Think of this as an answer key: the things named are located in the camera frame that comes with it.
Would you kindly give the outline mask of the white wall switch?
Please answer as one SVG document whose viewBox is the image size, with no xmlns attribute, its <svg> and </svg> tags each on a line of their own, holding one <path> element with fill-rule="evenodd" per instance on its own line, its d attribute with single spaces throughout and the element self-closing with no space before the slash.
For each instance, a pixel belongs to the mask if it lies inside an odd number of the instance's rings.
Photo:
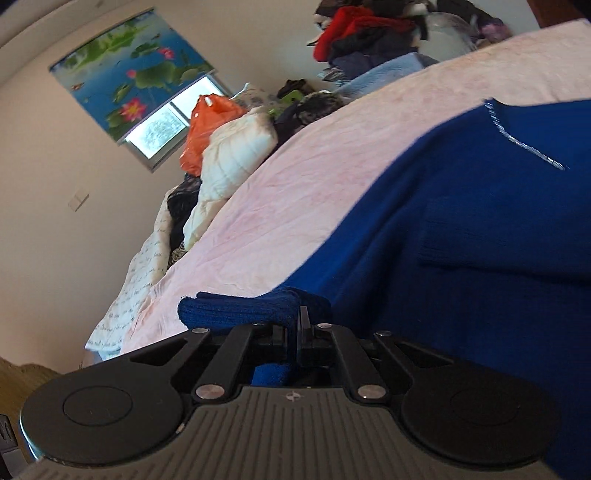
<svg viewBox="0 0 591 480">
<path fill-rule="evenodd" d="M 68 201 L 68 208 L 72 212 L 77 212 L 88 198 L 89 192 L 84 188 L 80 188 L 74 193 L 74 195 Z"/>
</svg>

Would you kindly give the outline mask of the pink bed blanket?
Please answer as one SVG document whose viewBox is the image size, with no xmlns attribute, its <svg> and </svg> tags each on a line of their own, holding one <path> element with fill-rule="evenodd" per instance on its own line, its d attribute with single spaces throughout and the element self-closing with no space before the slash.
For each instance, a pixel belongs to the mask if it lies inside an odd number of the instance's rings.
<svg viewBox="0 0 591 480">
<path fill-rule="evenodd" d="M 576 20 L 430 66 L 312 123 L 239 187 L 151 289 L 123 351 L 181 333 L 184 297 L 252 297 L 286 280 L 384 169 L 436 126 L 488 98 L 526 106 L 589 94 L 590 24 Z"/>
</svg>

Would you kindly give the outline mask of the red garment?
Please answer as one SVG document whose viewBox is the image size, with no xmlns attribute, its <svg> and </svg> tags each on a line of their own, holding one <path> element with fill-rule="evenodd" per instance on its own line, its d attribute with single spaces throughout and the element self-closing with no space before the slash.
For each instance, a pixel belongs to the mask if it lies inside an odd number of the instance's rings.
<svg viewBox="0 0 591 480">
<path fill-rule="evenodd" d="M 318 37 L 312 56 L 315 61 L 328 62 L 333 42 L 370 27 L 387 27 L 399 34 L 408 34 L 415 29 L 415 22 L 404 17 L 377 16 L 372 9 L 363 6 L 344 6 L 335 12 L 327 29 Z"/>
</svg>

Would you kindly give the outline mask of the green item on bed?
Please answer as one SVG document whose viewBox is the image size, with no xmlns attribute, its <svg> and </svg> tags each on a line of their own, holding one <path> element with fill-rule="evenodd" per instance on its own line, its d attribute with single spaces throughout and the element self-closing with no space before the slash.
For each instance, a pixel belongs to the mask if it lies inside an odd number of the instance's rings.
<svg viewBox="0 0 591 480">
<path fill-rule="evenodd" d="M 300 90 L 291 90 L 283 97 L 270 97 L 270 116 L 276 117 L 287 110 L 293 104 L 300 103 L 304 99 L 304 93 Z"/>
</svg>

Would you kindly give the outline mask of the white script print quilt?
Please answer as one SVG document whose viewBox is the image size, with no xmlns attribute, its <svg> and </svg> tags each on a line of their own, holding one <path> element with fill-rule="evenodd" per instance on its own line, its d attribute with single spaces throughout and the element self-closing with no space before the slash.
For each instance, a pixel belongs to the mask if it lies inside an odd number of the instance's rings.
<svg viewBox="0 0 591 480">
<path fill-rule="evenodd" d="M 101 358 L 119 354 L 147 294 L 166 273 L 172 230 L 172 217 L 167 207 L 170 193 L 171 190 L 164 195 L 150 235 L 131 259 L 118 295 L 86 341 L 85 349 L 97 352 Z"/>
</svg>

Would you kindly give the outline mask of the light blue folded blanket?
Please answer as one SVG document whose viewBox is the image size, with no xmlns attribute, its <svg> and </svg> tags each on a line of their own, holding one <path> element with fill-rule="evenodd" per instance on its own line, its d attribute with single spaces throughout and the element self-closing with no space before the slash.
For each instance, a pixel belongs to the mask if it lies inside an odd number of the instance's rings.
<svg viewBox="0 0 591 480">
<path fill-rule="evenodd" d="M 363 73 L 339 87 L 335 90 L 335 94 L 346 103 L 352 102 L 438 63 L 438 60 L 427 55 L 408 53 Z"/>
</svg>

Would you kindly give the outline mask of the white quilted jacket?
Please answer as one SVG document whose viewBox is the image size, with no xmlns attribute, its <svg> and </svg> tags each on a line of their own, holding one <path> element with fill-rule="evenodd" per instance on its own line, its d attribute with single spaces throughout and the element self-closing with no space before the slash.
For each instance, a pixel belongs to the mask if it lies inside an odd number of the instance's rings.
<svg viewBox="0 0 591 480">
<path fill-rule="evenodd" d="M 204 235 L 221 208 L 276 145 L 273 120 L 263 107 L 254 108 L 213 132 L 204 150 L 197 204 L 183 227 L 186 250 Z"/>
</svg>

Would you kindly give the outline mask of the blue knit sweater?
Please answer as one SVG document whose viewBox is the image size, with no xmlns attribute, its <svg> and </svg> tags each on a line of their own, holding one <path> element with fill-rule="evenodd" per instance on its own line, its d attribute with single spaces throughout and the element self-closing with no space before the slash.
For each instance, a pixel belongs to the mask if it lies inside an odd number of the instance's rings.
<svg viewBox="0 0 591 480">
<path fill-rule="evenodd" d="M 188 328 L 312 320 L 388 330 L 557 402 L 547 464 L 590 475 L 590 104 L 488 100 L 417 140 L 269 293 L 200 292 Z"/>
</svg>

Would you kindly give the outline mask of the leopard print garment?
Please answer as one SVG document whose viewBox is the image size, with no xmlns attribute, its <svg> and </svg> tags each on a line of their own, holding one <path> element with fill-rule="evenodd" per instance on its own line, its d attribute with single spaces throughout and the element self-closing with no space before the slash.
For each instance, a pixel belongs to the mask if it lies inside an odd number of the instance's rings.
<svg viewBox="0 0 591 480">
<path fill-rule="evenodd" d="M 273 126 L 276 129 L 277 144 L 283 145 L 298 131 L 311 123 L 325 118 L 345 106 L 339 95 L 328 91 L 318 91 L 287 107 Z"/>
</svg>

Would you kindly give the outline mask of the orange plastic bag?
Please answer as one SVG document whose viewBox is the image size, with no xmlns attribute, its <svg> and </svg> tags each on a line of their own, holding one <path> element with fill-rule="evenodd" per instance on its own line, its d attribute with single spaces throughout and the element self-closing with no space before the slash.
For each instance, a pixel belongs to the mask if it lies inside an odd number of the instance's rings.
<svg viewBox="0 0 591 480">
<path fill-rule="evenodd" d="M 188 134 L 179 159 L 180 168 L 185 173 L 198 177 L 204 162 L 204 150 L 209 145 L 212 133 L 245 113 L 242 106 L 228 97 L 200 95 L 191 112 Z"/>
</svg>

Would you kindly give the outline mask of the lotus print roller blind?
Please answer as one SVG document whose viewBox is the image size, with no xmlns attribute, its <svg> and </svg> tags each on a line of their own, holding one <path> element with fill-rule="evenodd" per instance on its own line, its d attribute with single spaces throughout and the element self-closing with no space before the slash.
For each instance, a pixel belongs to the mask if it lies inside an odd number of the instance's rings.
<svg viewBox="0 0 591 480">
<path fill-rule="evenodd" d="M 213 66 L 150 9 L 87 41 L 49 71 L 118 142 Z"/>
</svg>

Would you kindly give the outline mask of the pile of dark clothes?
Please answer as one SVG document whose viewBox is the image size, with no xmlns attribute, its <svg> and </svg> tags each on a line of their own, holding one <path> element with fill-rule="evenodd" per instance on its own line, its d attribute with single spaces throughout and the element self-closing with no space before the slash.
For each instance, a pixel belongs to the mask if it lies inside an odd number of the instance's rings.
<svg viewBox="0 0 591 480">
<path fill-rule="evenodd" d="M 344 6 L 367 7 L 382 17 L 409 18 L 415 22 L 415 29 L 408 34 L 399 34 L 387 27 L 370 27 L 333 42 L 329 61 L 318 62 L 327 65 L 320 74 L 325 82 L 343 84 L 389 60 L 419 53 L 418 40 L 427 39 L 425 17 L 434 12 L 453 14 L 469 23 L 477 50 L 512 37 L 510 28 L 501 19 L 470 1 L 322 1 L 317 10 L 321 34 L 335 12 Z"/>
</svg>

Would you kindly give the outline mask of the clear plastic storage bag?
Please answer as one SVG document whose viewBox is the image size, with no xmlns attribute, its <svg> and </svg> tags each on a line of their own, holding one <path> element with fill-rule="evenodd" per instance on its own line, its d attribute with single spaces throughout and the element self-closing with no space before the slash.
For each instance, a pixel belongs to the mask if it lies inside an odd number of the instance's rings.
<svg viewBox="0 0 591 480">
<path fill-rule="evenodd" d="M 472 26 L 459 16 L 434 12 L 425 17 L 425 25 L 427 39 L 418 40 L 422 55 L 443 62 L 477 50 Z"/>
</svg>

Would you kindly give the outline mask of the window with grey frame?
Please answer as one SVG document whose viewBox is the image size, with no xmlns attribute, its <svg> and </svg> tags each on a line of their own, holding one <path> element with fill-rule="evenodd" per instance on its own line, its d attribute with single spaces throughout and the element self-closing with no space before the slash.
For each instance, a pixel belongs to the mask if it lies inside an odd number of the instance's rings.
<svg viewBox="0 0 591 480">
<path fill-rule="evenodd" d="M 183 145 L 189 130 L 191 112 L 198 98 L 209 94 L 228 97 L 231 91 L 214 74 L 205 75 L 141 121 L 126 134 L 121 144 L 149 172 L 154 172 Z"/>
</svg>

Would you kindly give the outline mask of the black patterned garment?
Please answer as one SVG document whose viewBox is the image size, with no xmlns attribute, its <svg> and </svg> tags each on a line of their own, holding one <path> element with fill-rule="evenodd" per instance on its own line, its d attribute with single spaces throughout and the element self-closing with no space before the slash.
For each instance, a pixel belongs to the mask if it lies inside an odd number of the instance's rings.
<svg viewBox="0 0 591 480">
<path fill-rule="evenodd" d="M 171 267 L 181 256 L 178 249 L 183 249 L 183 228 L 193 208 L 197 206 L 200 186 L 199 177 L 186 173 L 183 181 L 167 196 L 167 209 L 172 219 L 168 267 Z"/>
</svg>

